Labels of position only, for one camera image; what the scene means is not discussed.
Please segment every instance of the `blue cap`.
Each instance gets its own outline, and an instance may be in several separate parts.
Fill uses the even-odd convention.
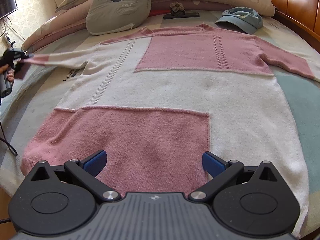
[[[219,22],[232,23],[248,34],[254,34],[257,29],[263,27],[262,17],[255,10],[247,7],[225,10],[222,17],[215,23]]]

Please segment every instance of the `cap brim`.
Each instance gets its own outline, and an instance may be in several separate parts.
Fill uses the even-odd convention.
[[[249,24],[249,23],[245,22],[244,20],[241,20],[237,17],[234,17],[234,16],[229,16],[229,15],[222,16],[215,23],[219,23],[219,22],[232,23],[235,26],[238,26],[241,30],[243,30],[244,32],[246,32],[248,34],[254,34],[257,31],[257,28],[255,28],[251,24]]]

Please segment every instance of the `wallpaper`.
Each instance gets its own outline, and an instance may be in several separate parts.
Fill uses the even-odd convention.
[[[9,15],[12,27],[21,34],[23,38],[30,36],[42,23],[54,16],[56,3],[54,0],[16,0],[18,10]],[[16,41],[17,48],[21,48],[23,39],[15,32],[9,30],[11,41]],[[7,49],[7,44],[0,38],[0,54]]]

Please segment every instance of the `human hand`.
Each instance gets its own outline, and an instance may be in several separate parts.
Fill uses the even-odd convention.
[[[9,67],[8,64],[0,67],[0,74],[3,73],[4,71],[6,71],[8,67]],[[8,79],[8,81],[10,81],[11,83],[14,82],[14,71],[13,71],[13,69],[11,69],[11,70],[8,71],[7,79]]]

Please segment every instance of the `sweater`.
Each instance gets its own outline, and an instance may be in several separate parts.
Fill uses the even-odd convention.
[[[90,49],[25,62],[84,67],[25,149],[21,170],[104,149],[97,176],[127,191],[184,192],[208,181],[211,151],[248,166],[272,161],[308,211],[308,171],[294,118],[268,64],[319,81],[319,68],[253,35],[212,28],[141,29]]]

